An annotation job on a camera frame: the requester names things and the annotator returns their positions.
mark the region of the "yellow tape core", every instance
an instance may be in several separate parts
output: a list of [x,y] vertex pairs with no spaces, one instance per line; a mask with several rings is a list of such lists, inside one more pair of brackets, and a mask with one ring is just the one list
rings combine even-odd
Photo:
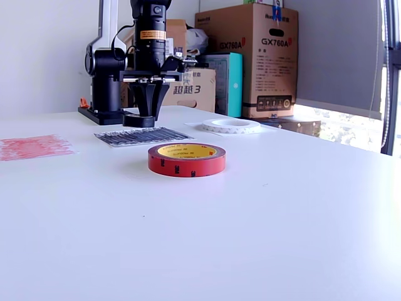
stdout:
[[170,158],[196,159],[214,156],[217,151],[212,147],[194,144],[174,144],[161,147],[159,154]]
[[166,40],[166,32],[161,30],[143,30],[140,32],[141,40]]

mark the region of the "black cable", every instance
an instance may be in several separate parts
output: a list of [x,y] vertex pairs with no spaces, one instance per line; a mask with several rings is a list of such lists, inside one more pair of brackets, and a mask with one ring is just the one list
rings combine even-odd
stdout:
[[127,28],[133,28],[134,26],[135,26],[135,20],[133,21],[132,25],[125,25],[125,26],[121,27],[120,30],[117,31],[117,34],[114,36],[114,39],[112,41],[112,51],[113,51],[114,59],[116,59],[117,61],[124,61],[128,57],[128,52],[131,50],[131,48],[135,48],[135,46],[132,45],[132,46],[128,47],[128,50],[124,54],[124,57],[123,58],[118,58],[117,54],[115,53],[115,47],[114,47],[115,39],[118,36],[118,34],[121,33],[123,30],[125,30]]

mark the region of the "red paper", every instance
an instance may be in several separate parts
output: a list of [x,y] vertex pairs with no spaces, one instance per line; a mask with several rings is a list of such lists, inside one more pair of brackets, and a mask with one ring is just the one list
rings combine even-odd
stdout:
[[74,154],[72,145],[58,135],[0,140],[0,161]]

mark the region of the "red tape roll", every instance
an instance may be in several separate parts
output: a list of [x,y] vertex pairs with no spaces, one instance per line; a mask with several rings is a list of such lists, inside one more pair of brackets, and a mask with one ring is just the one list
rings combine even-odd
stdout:
[[206,177],[226,168],[226,151],[207,144],[165,144],[149,149],[149,169],[172,177]]

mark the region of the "tape roll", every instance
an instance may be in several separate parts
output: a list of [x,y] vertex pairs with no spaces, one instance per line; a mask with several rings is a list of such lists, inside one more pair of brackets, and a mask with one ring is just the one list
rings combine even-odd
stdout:
[[206,177],[226,168],[226,151],[207,144],[164,144],[148,151],[149,169],[172,177]]
[[203,123],[203,129],[223,134],[253,134],[261,131],[261,124],[242,119],[212,119]]

